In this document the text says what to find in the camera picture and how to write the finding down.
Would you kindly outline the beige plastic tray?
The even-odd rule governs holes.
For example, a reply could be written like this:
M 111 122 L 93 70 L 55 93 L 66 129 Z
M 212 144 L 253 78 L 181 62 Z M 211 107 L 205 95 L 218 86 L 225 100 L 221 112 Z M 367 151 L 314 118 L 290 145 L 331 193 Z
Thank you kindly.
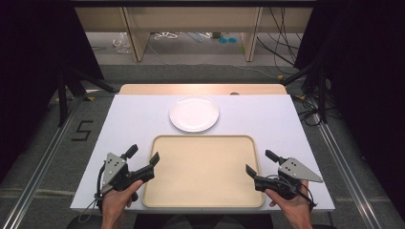
M 150 208 L 257 208 L 264 195 L 246 173 L 257 171 L 254 140 L 248 135 L 161 135 L 155 177 L 144 186 Z

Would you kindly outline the person's left hand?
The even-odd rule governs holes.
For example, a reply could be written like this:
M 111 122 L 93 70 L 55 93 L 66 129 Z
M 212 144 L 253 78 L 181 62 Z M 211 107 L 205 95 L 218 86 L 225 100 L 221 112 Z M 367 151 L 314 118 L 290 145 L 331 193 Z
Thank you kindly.
M 124 209 L 132 204 L 132 195 L 141 187 L 143 182 L 137 180 L 123 191 L 112 190 L 102 201 L 101 229 L 120 229 L 124 219 Z

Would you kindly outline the aluminium floor rail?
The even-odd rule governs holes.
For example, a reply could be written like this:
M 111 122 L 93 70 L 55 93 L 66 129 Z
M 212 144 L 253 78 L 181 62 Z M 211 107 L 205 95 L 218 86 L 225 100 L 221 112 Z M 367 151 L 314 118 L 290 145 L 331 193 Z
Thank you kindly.
M 318 121 L 320 133 L 329 148 L 336 167 L 342 179 L 344 180 L 345 185 L 352 197 L 352 200 L 366 227 L 368 229 L 382 229 L 382 224 L 377 218 L 375 210 L 373 209 L 370 202 L 367 200 L 367 197 L 360 187 L 357 179 L 355 178 L 348 161 L 344 158 L 344 155 L 340 147 L 338 146 L 337 141 L 330 131 L 329 125 L 321 119 L 319 114 L 315 116 L 315 119 Z
M 77 107 L 80 105 L 81 99 L 74 98 L 71 102 L 67 116 L 56 126 L 53 132 L 52 139 L 47 145 L 46 150 L 43 152 L 40 160 L 35 166 L 35 169 L 30 173 L 30 179 L 21 191 L 17 191 L 12 195 L 10 191 L 6 192 L 7 197 L 15 196 L 16 202 L 9 211 L 5 221 L 0 224 L 0 229 L 18 229 L 21 221 L 26 215 L 35 193 L 48 172 L 50 165 L 60 147 L 60 144 L 69 129 L 72 118 L 75 115 Z

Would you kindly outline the person's right hand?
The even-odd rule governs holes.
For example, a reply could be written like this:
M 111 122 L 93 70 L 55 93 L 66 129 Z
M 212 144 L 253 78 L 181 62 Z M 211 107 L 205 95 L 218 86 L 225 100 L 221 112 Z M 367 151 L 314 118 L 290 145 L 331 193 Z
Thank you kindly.
M 312 229 L 309 202 L 305 198 L 297 196 L 286 200 L 270 189 L 266 189 L 265 193 L 271 199 L 269 206 L 278 205 L 292 229 Z

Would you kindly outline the white round plate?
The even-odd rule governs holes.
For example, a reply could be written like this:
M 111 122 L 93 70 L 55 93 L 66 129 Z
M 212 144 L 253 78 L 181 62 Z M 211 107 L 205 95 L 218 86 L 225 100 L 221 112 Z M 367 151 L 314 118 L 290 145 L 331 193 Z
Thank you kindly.
M 199 133 L 213 127 L 220 116 L 218 105 L 204 95 L 187 95 L 178 99 L 169 110 L 171 123 L 188 133 Z

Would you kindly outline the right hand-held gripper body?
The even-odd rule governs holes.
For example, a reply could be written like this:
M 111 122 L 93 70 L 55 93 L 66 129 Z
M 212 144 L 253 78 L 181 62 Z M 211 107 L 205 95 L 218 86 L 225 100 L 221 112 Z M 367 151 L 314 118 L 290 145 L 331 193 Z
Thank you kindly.
M 294 157 L 279 157 L 278 163 L 278 176 L 282 182 L 280 196 L 284 199 L 293 199 L 301 194 L 302 180 L 324 182 L 320 176 Z

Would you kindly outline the person's dark clothing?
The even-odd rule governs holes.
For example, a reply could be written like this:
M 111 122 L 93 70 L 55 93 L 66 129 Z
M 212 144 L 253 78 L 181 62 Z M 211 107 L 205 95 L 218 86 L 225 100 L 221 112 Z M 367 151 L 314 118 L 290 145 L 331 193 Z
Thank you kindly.
M 275 229 L 271 215 L 138 214 L 130 229 Z

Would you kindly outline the light wooden table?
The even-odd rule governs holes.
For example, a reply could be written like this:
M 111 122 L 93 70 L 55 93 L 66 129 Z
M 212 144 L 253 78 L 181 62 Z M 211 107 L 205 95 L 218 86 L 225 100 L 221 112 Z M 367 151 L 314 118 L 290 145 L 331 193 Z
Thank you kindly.
M 281 84 L 125 84 L 120 94 L 287 94 Z

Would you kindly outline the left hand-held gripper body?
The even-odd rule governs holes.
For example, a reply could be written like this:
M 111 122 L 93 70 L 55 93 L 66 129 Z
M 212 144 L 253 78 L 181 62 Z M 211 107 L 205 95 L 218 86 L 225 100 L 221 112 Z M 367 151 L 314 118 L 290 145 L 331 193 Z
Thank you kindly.
M 139 173 L 129 171 L 126 155 L 109 153 L 104 164 L 100 193 L 105 195 L 111 190 L 123 191 L 137 180 L 140 180 Z

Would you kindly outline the black curtain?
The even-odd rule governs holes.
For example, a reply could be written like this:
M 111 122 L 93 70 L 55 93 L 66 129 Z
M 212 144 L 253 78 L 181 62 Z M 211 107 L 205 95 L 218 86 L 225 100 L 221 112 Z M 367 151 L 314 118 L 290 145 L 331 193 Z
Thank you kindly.
M 103 77 L 70 0 L 0 0 L 0 182 L 67 68 Z
M 316 0 L 295 62 L 323 58 L 332 94 L 362 155 L 405 220 L 405 0 Z

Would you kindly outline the black metal stand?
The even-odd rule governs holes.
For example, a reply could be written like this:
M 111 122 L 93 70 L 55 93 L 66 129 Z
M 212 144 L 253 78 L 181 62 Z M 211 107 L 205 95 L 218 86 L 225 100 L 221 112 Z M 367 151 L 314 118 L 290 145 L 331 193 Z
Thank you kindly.
M 317 110 L 320 120 L 327 123 L 326 118 L 326 76 L 324 73 L 324 67 L 320 60 L 313 60 L 305 68 L 294 73 L 287 80 L 282 80 L 281 84 L 287 86 L 290 83 L 298 80 L 301 77 L 305 77 L 301 90 L 304 94 L 313 94 L 317 92 L 318 103 Z
M 74 97 L 83 97 L 86 94 L 86 90 L 82 85 L 82 81 L 88 81 L 108 93 L 117 93 L 115 88 L 102 82 L 100 79 L 73 68 L 63 68 L 58 75 L 57 80 L 57 91 L 59 98 L 59 127 L 61 127 L 68 119 L 68 99 L 66 91 L 70 90 Z

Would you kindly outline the clear plastic bag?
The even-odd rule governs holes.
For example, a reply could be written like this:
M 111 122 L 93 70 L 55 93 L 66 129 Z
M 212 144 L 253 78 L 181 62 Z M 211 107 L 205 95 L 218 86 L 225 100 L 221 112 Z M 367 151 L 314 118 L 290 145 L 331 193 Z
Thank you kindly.
M 120 32 L 112 42 L 117 53 L 130 54 L 132 52 L 131 44 L 126 32 Z

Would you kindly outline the light wooden desk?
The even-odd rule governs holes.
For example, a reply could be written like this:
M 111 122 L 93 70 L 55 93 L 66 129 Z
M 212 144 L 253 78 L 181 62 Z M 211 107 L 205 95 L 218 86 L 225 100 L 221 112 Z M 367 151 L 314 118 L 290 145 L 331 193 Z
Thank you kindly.
M 77 7 L 75 12 L 87 32 L 125 32 L 137 62 L 141 61 L 152 32 L 238 32 L 245 60 L 253 60 L 260 32 L 303 33 L 311 8 L 287 7 Z

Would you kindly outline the white table board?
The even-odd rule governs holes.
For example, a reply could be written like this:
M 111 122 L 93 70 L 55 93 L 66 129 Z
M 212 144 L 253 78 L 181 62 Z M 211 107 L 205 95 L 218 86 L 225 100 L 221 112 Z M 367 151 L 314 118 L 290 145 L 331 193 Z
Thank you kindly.
M 216 124 L 194 135 L 248 135 L 255 143 L 257 173 L 276 174 L 278 166 L 266 157 L 270 150 L 278 156 L 294 157 L 310 168 L 319 170 L 309 142 L 287 94 L 215 95 L 220 109 Z M 177 101 L 174 95 L 120 94 L 112 102 L 87 168 L 71 204 L 76 211 L 84 210 L 94 199 L 96 179 L 102 162 L 109 153 L 122 154 L 132 145 L 138 151 L 129 161 L 137 170 L 145 166 L 152 154 L 153 142 L 161 135 L 192 135 L 176 128 L 169 119 L 169 109 Z M 264 203 L 257 208 L 150 208 L 143 204 L 144 186 L 131 209 L 138 213 L 156 214 L 263 214 L 270 211 L 270 199 L 264 193 Z

